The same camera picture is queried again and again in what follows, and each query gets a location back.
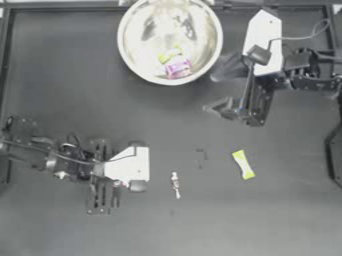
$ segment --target yellow-green object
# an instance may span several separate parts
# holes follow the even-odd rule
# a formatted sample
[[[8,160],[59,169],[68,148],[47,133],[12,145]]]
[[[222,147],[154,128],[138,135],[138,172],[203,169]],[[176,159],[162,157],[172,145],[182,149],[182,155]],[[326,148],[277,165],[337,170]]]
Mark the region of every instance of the yellow-green object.
[[[238,165],[241,166],[242,178],[245,180],[249,180],[249,179],[254,178],[255,173],[254,173],[254,171],[250,167],[249,160],[247,160],[246,155],[245,155],[245,151],[243,150],[237,151],[235,153],[233,153],[233,157],[234,157]]]

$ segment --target stainless steel bowl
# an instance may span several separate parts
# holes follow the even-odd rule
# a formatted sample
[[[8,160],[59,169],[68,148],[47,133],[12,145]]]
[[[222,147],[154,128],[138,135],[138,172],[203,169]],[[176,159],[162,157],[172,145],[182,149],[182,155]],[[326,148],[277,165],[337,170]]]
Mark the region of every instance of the stainless steel bowl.
[[[130,69],[147,81],[180,85],[199,78],[222,50],[219,19],[202,0],[139,0],[126,12],[118,30],[118,47]],[[191,74],[170,79],[158,56],[180,45]]]

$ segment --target cable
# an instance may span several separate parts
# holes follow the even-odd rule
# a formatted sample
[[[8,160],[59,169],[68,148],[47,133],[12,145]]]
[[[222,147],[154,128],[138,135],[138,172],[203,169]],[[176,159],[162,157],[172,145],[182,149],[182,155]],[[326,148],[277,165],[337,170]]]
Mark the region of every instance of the cable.
[[[79,157],[82,158],[82,160],[86,159],[86,156],[83,154],[83,150],[82,150],[82,145],[80,145],[80,139],[78,137],[78,135],[72,132],[67,135],[67,142],[71,141],[71,138],[75,140],[76,142],[76,148],[78,148],[78,151],[79,151]]]
[[[67,157],[54,151],[48,151],[47,149],[44,148],[40,148],[40,147],[36,147],[36,146],[28,146],[28,145],[24,145],[21,143],[17,143],[17,142],[13,142],[13,141],[9,141],[9,140],[4,140],[1,139],[0,142],[8,144],[8,145],[12,145],[12,146],[16,146],[16,147],[20,147],[20,148],[24,148],[24,149],[34,149],[36,151],[40,151],[46,154],[54,154],[58,158],[63,159],[63,160],[67,160],[70,162],[74,162],[74,163],[78,163],[78,164],[83,164],[83,165],[98,165],[98,164],[106,164],[106,163],[111,163],[111,162],[116,162],[119,160],[123,160],[126,158],[131,158],[131,157],[135,157],[136,156],[136,148],[134,148],[134,154],[132,155],[128,155],[128,156],[124,156],[124,157],[120,157],[120,158],[116,158],[116,159],[112,159],[112,160],[108,160],[108,161],[99,161],[99,162],[87,162],[87,161],[83,161],[83,160],[78,160],[78,159],[74,159],[71,157]]]
[[[326,24],[321,30],[318,30],[318,27],[322,25],[322,24]],[[307,40],[307,39],[311,39],[314,37],[317,37],[318,35],[321,35],[326,30],[327,28],[330,27],[330,19],[322,19],[319,20],[315,25],[314,25],[314,28],[313,28],[313,32],[310,35],[307,36],[301,36],[301,37],[278,37],[278,38],[274,38],[269,41],[269,47],[267,49],[270,50],[271,49],[271,45],[273,45],[273,42],[274,41],[278,41],[278,40],[289,40],[289,41],[302,41],[302,40]]]
[[[342,64],[342,58],[322,54],[317,51],[314,51],[314,53],[317,54],[317,56],[322,59],[322,60],[333,60],[335,63]]]

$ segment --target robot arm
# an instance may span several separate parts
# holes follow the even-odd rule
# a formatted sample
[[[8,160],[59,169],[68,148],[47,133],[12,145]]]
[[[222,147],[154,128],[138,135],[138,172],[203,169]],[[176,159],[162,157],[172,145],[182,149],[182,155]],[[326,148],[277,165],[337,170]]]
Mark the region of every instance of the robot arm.
[[[302,38],[309,39],[317,36],[329,25],[329,20],[321,20],[314,26],[313,34]],[[249,126],[263,126],[275,90],[339,94],[342,76],[341,72],[335,71],[335,67],[342,59],[334,57],[331,51],[318,52],[307,48],[293,51],[283,58],[282,39],[281,19],[271,12],[261,10],[249,24],[242,53],[225,59],[225,63],[211,74],[214,82],[222,82],[246,74],[243,96],[241,98],[229,96],[210,103],[203,107],[206,112],[229,120],[239,120]],[[327,69],[321,69],[321,66],[327,64],[331,68],[326,72]]]
[[[60,180],[88,186],[88,214],[110,214],[120,205],[120,190],[143,192],[150,181],[150,149],[132,144],[115,153],[111,144],[90,141],[84,149],[74,140],[58,142],[42,136],[38,123],[20,117],[8,118],[0,138],[3,159],[28,164]]]

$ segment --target black tabletop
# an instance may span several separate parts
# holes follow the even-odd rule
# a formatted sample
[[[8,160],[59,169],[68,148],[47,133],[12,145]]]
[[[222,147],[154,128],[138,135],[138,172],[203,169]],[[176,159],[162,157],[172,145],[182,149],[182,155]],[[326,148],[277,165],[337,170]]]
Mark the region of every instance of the black tabletop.
[[[242,47],[254,14],[218,13],[223,53]],[[310,32],[322,18],[317,11],[279,15],[291,35]],[[238,96],[241,81],[213,84],[205,76],[175,88],[142,81],[116,49],[120,17],[16,14],[7,113],[34,117],[56,138],[72,131],[83,140],[108,138],[119,149],[143,140],[151,147],[148,191],[124,193],[112,216],[88,216],[80,185],[16,165],[0,197],[0,254],[341,255],[342,191],[327,176],[323,148],[339,122],[337,103],[317,93],[282,91],[265,127],[218,119],[202,106]],[[306,44],[325,47],[325,36]],[[231,157],[239,149],[257,173],[249,181]]]

